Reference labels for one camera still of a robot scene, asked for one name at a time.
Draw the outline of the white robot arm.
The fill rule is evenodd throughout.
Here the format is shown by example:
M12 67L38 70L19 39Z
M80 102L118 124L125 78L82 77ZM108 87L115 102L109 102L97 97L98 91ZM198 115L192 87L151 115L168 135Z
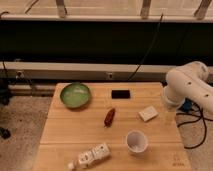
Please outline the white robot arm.
M167 72L167 85L161 94L166 123L174 121L176 110L184 104L186 98L205 112L213 114L213 87L206 83L208 76L208 67L199 61L174 67Z

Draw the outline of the translucent yellowish gripper tool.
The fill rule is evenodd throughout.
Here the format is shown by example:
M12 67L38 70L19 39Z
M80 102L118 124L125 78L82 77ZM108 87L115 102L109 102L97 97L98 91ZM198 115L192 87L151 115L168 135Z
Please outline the translucent yellowish gripper tool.
M176 116L176 106L175 104L167 97L166 88L163 88L162 93L162 102L165 107L165 123L171 124L175 120Z

